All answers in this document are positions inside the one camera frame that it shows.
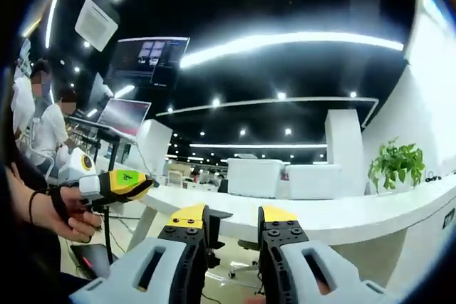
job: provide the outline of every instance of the floor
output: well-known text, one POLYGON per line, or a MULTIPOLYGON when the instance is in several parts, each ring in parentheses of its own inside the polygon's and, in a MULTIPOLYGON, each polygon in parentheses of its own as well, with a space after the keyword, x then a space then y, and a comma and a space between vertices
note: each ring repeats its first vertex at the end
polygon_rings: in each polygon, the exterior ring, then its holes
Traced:
MULTIPOLYGON (((168 221, 169 217, 157 213, 152 227, 149 230, 148 236, 157 236, 163 226, 168 221)), ((123 255, 123 250, 126 250, 130 242, 132 233, 135 229, 138 220, 134 219, 110 219, 111 244, 113 253, 116 256, 123 255)), ((252 261, 258 261, 259 254, 256 251, 246 251, 237 245, 237 241, 231 238, 220 236, 220 241, 225 242, 226 246, 216 252, 217 257, 221 259, 220 266, 208 270, 206 273, 206 281, 203 293, 210 298, 220 301, 222 304, 242 304, 247 298, 254 296, 261 285, 257 278, 257 272, 248 271, 245 273, 236 274, 236 278, 230 279, 228 274, 230 268, 242 266, 250 266, 252 261)), ((91 243, 103 243, 103 232, 98 232, 92 239, 91 243)), ((61 239, 62 249, 62 271, 83 276, 76 268, 73 261, 73 254, 70 250, 72 242, 61 239)), ((215 303, 206 298, 201 300, 201 303, 215 303)))

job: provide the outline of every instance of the white box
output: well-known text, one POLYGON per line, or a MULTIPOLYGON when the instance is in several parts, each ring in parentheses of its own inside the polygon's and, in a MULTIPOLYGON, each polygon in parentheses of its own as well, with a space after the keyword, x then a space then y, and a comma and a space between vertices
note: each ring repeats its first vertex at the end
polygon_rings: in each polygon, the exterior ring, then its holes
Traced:
POLYGON ((335 199, 343 194, 340 165, 289 165, 286 171, 290 199, 335 199))
POLYGON ((276 198, 284 167, 281 160, 230 158, 227 162, 229 194, 276 198))

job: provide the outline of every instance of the potted plant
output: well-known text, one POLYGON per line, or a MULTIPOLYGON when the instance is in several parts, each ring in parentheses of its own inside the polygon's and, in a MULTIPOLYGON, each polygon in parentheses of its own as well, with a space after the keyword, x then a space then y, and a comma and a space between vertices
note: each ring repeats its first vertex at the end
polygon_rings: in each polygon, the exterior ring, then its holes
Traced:
POLYGON ((415 144, 396 146, 397 137, 390 140, 387 145, 380 146, 380 152, 369 168, 368 177, 375 185, 378 194, 380 177, 384 177, 383 188, 396 189, 396 181, 404 183, 408 174, 415 187, 421 183, 421 176, 425 165, 423 163, 423 151, 415 144))

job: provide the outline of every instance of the computer monitor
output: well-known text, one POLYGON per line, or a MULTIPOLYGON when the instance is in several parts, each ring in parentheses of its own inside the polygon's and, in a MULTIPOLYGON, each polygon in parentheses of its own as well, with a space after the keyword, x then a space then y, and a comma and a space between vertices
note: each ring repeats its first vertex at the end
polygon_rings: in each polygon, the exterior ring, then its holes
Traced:
POLYGON ((110 99, 97 123, 136 136, 149 110, 150 103, 110 99))
POLYGON ((138 87, 173 89, 189 40, 185 37, 120 39, 107 79, 131 80, 138 87))

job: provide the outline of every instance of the green label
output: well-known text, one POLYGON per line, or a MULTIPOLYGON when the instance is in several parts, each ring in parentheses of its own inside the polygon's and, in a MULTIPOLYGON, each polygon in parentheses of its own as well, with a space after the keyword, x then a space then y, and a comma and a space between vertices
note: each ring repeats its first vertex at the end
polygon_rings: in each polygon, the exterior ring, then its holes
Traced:
POLYGON ((137 184, 139 180, 138 172, 133 170, 117 170, 117 184, 119 187, 129 187, 137 184))

